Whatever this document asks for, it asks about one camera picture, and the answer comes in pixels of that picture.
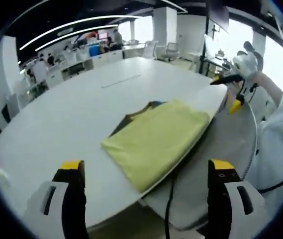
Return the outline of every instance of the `white cabinet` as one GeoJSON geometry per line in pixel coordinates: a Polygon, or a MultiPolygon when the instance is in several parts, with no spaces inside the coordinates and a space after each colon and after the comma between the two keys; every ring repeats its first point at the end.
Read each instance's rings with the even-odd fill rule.
{"type": "Polygon", "coordinates": [[[101,67],[101,66],[105,66],[108,64],[108,57],[107,54],[101,54],[98,56],[94,56],[93,57],[93,66],[94,69],[101,67]]]}
{"type": "Polygon", "coordinates": [[[63,76],[62,76],[61,71],[51,72],[51,73],[48,74],[48,76],[46,78],[46,84],[47,84],[49,89],[59,85],[63,81],[64,80],[63,80],[63,76]]]}
{"type": "Polygon", "coordinates": [[[107,54],[108,54],[109,63],[120,61],[123,59],[122,50],[111,51],[111,52],[108,52],[107,54]]]}

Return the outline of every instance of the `black ceiling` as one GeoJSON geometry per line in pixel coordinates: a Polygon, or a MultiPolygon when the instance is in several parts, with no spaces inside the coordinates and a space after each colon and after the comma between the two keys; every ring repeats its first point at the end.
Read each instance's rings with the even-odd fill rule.
{"type": "MultiPolygon", "coordinates": [[[[170,1],[178,5],[182,5],[182,3],[185,2],[205,2],[203,0],[170,1]]],[[[18,49],[38,35],[65,23],[101,15],[125,15],[144,8],[157,8],[164,5],[167,4],[160,0],[45,0],[42,2],[28,0],[25,1],[24,4],[19,4],[18,7],[14,8],[14,11],[12,12],[13,17],[11,21],[8,22],[3,34],[15,36],[18,49]],[[36,4],[37,7],[34,7],[24,13],[24,15],[20,16],[23,12],[36,4]]],[[[245,11],[258,18],[263,18],[264,21],[275,26],[273,20],[264,18],[260,14],[261,4],[259,0],[224,0],[224,5],[245,11]]],[[[186,8],[189,14],[205,15],[205,10],[202,7],[187,6],[186,8]]],[[[77,31],[85,28],[107,25],[112,20],[113,19],[94,20],[76,24],[73,27],[74,31],[77,31]]],[[[27,46],[25,49],[21,51],[17,50],[19,60],[25,61],[35,55],[35,48],[57,38],[56,34],[57,32],[50,33],[27,46]]]]}

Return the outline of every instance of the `floor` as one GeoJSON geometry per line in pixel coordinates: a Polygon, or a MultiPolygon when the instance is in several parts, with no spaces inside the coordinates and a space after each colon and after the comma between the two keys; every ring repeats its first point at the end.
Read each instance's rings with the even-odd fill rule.
{"type": "MultiPolygon", "coordinates": [[[[189,70],[190,61],[178,59],[170,64],[189,70]]],[[[171,239],[203,239],[196,230],[179,232],[170,227],[171,239]]],[[[150,208],[135,204],[111,222],[90,233],[91,239],[165,239],[164,220],[150,208]]]]}

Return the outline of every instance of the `ceiling light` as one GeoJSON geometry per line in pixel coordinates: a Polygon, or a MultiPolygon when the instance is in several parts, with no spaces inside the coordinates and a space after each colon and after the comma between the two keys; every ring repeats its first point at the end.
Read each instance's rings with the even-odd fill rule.
{"type": "Polygon", "coordinates": [[[167,4],[170,4],[171,6],[174,6],[174,7],[178,8],[178,9],[184,11],[184,12],[188,12],[185,8],[180,7],[179,5],[176,5],[175,3],[170,2],[170,1],[168,1],[168,0],[160,0],[160,1],[163,1],[163,2],[165,2],[165,3],[167,3],[167,4]]]}
{"type": "Polygon", "coordinates": [[[52,41],[50,41],[50,42],[47,42],[47,43],[45,43],[44,45],[42,45],[42,46],[36,48],[35,51],[38,51],[38,50],[40,50],[40,49],[42,49],[42,48],[44,48],[44,47],[46,47],[46,46],[48,46],[48,45],[50,45],[50,44],[56,42],[56,41],[59,41],[59,40],[61,40],[61,39],[63,39],[63,38],[66,38],[66,37],[69,37],[69,36],[72,36],[72,35],[76,35],[76,34],[81,33],[81,32],[91,31],[91,30],[97,30],[97,29],[101,29],[101,28],[117,27],[117,26],[118,26],[117,24],[114,24],[114,25],[106,25],[106,26],[97,26],[97,27],[92,27],[92,28],[87,28],[87,29],[84,29],[84,30],[80,30],[80,31],[75,31],[75,32],[73,32],[73,33],[67,34],[67,35],[65,35],[65,36],[61,36],[61,37],[59,37],[59,38],[56,38],[55,40],[52,40],[52,41]]]}
{"type": "Polygon", "coordinates": [[[70,26],[76,23],[80,23],[80,22],[85,22],[85,21],[92,21],[92,20],[97,20],[97,19],[105,19],[105,18],[142,18],[141,16],[133,16],[133,15],[109,15],[109,16],[95,16],[95,17],[90,17],[90,18],[85,18],[85,19],[81,19],[81,20],[77,20],[77,21],[72,21],[70,23],[66,23],[64,25],[55,27],[49,31],[46,31],[44,33],[42,33],[41,35],[35,37],[34,39],[30,40],[29,42],[27,42],[26,44],[24,44],[23,46],[20,47],[20,50],[23,50],[25,47],[27,47],[29,44],[33,43],[34,41],[38,40],[39,38],[53,32],[56,31],[58,29],[61,29],[65,26],[70,26]]]}

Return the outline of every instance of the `human arm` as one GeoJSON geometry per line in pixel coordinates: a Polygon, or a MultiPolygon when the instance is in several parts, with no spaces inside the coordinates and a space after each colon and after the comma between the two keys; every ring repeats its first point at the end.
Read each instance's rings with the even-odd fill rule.
{"type": "Polygon", "coordinates": [[[281,98],[283,95],[282,90],[262,72],[254,73],[250,78],[254,83],[263,87],[267,93],[272,97],[275,104],[278,106],[281,102],[281,98]]]}

